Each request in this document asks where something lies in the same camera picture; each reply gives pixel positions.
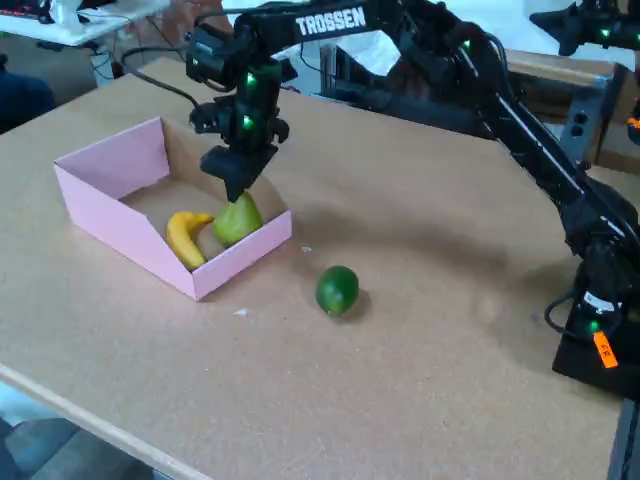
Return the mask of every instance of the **lime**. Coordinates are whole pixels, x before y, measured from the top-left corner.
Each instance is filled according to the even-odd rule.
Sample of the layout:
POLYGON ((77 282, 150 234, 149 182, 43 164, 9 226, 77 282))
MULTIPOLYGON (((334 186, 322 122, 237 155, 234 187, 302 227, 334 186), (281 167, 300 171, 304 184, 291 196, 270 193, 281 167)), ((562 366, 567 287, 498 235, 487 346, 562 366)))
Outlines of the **lime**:
POLYGON ((360 293, 358 276, 348 267, 335 265, 320 276, 316 302, 325 312, 340 315, 353 307, 360 293))
POLYGON ((244 192, 235 203, 227 203, 213 221, 213 233, 225 247, 238 243, 262 227, 262 216, 256 203, 244 192))

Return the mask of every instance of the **pear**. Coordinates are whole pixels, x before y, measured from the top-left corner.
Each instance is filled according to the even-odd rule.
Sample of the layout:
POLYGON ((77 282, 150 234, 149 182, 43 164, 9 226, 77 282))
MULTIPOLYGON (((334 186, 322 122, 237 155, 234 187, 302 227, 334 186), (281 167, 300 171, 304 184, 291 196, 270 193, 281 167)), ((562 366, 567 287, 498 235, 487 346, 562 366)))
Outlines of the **pear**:
POLYGON ((225 248, 238 243, 262 227, 263 221, 249 192, 244 192, 235 203, 227 203, 213 221, 213 233, 225 248))

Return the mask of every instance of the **pink cardboard box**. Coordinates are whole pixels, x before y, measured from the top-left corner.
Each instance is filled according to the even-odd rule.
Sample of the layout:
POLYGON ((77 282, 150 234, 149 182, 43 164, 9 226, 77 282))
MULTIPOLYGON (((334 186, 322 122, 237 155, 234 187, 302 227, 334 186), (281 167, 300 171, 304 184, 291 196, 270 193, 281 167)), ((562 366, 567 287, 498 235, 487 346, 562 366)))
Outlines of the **pink cardboard box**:
POLYGON ((222 181, 200 171, 211 136, 156 118, 55 163, 73 223, 121 254, 200 300, 291 237, 292 214, 273 186, 259 178, 250 192, 264 226, 224 249, 210 225, 197 237, 206 264, 189 272, 165 241, 181 210, 213 215, 226 203, 222 181))

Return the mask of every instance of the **banana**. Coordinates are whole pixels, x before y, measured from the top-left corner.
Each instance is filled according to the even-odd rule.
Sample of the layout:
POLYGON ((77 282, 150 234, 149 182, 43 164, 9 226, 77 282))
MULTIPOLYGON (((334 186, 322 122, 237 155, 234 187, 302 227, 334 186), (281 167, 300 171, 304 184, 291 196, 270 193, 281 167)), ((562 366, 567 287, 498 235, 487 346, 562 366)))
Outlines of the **banana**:
POLYGON ((192 236, 196 233, 195 230, 212 221, 213 215, 194 212, 178 212, 169 219, 167 242, 189 270, 195 270, 206 262, 192 236))

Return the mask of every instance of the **green led light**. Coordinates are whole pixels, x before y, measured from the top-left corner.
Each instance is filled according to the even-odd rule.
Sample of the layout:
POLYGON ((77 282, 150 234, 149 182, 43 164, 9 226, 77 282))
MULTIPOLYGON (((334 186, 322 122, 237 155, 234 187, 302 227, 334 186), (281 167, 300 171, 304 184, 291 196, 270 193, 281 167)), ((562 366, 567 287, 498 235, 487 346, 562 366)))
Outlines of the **green led light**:
POLYGON ((249 130, 251 127, 253 127, 253 120, 249 115, 245 115, 242 118, 242 128, 249 130))

